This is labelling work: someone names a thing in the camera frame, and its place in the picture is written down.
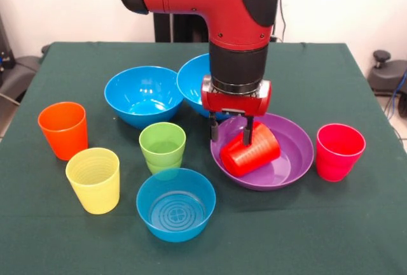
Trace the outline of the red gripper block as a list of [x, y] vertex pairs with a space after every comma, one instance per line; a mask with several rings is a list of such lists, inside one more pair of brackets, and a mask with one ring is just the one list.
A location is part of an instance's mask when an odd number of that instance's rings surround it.
[[201, 100], [203, 108], [209, 111], [210, 140], [218, 140], [218, 122], [216, 113], [245, 115], [247, 124], [243, 132], [243, 144], [252, 143], [254, 116], [266, 113], [272, 95], [272, 83], [262, 80], [259, 87], [250, 94], [226, 94], [216, 89], [210, 76], [204, 76], [201, 86]]

